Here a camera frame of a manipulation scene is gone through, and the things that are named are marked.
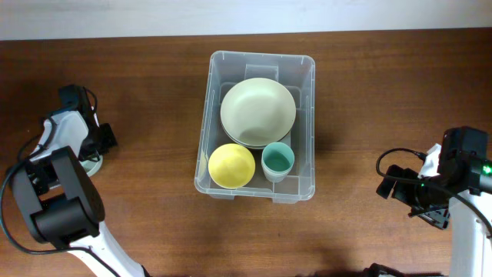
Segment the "yellow bowl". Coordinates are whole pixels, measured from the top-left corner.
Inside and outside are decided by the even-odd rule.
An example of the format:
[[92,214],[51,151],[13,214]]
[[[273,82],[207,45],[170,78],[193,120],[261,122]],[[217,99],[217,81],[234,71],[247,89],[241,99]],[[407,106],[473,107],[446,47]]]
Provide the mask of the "yellow bowl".
[[256,164],[252,153],[242,145],[229,143],[216,148],[208,162],[212,180],[224,189],[238,189],[253,178]]

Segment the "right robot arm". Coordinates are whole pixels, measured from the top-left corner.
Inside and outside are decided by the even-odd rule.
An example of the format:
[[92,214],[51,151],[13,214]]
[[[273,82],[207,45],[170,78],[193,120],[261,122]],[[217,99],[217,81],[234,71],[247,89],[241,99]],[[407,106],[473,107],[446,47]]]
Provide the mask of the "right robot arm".
[[[424,161],[419,172],[392,165],[381,171],[381,160],[392,152],[409,152]],[[452,228],[450,276],[491,275],[491,161],[475,150],[446,149],[436,144],[427,152],[390,149],[376,161],[383,178],[377,193],[411,207],[430,225]]]

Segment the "blue bowl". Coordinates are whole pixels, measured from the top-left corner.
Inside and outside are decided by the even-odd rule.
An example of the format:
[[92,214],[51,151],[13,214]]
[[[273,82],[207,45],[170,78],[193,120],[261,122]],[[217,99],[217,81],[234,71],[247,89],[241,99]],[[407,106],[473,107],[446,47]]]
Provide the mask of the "blue bowl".
[[233,142],[243,145],[249,149],[264,149],[268,144],[273,142],[286,142],[291,144],[291,130],[280,136],[279,132],[272,131],[269,128],[250,127],[240,128],[236,132],[222,127],[224,133]]

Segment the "cream bowl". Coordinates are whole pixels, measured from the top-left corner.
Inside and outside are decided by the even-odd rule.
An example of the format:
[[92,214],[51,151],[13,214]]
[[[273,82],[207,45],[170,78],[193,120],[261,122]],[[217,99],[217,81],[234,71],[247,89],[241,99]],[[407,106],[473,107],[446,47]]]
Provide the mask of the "cream bowl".
[[292,129],[297,109],[292,94],[279,82],[250,78],[234,85],[225,95],[220,110],[222,127],[262,127],[280,133]]

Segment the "clear plastic storage bin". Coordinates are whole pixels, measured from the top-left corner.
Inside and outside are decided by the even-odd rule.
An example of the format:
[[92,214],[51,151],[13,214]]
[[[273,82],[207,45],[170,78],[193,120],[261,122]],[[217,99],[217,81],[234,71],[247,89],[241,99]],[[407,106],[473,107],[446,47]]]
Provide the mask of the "clear plastic storage bin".
[[[220,120],[223,98],[237,83],[249,78],[269,78],[281,83],[292,94],[296,119],[282,142],[294,152],[294,165],[279,183],[265,178],[261,167],[261,149],[252,152],[256,169],[252,180],[238,189],[224,189],[208,173],[208,160],[219,146],[232,140]],[[315,61],[308,55],[216,51],[211,55],[208,85],[204,101],[195,188],[216,199],[237,196],[268,198],[275,203],[307,201],[315,193]]]

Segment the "green cup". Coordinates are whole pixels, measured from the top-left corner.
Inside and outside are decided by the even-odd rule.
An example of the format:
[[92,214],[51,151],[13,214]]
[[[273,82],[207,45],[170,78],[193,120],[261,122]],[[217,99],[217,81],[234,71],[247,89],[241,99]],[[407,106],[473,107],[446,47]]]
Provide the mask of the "green cup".
[[281,182],[292,170],[295,162],[293,150],[283,142],[272,142],[261,154],[261,166],[270,182]]

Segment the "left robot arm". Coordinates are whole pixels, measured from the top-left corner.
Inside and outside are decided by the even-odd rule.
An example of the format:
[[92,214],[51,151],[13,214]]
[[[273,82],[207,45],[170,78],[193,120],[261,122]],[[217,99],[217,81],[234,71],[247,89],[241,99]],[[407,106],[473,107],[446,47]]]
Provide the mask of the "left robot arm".
[[3,187],[10,188],[31,236],[69,253],[96,276],[146,276],[105,224],[105,207],[91,181],[103,152],[115,145],[97,109],[62,108],[43,119],[35,148],[18,155]]

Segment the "white bowl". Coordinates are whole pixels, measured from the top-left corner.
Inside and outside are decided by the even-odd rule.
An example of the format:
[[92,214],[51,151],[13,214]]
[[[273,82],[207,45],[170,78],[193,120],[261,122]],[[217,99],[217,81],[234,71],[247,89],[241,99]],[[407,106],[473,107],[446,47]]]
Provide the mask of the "white bowl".
[[86,160],[86,161],[80,162],[81,166],[85,170],[88,177],[92,177],[93,175],[95,175],[99,171],[99,169],[101,168],[102,163],[103,163],[103,156],[102,155],[97,157],[96,160]]

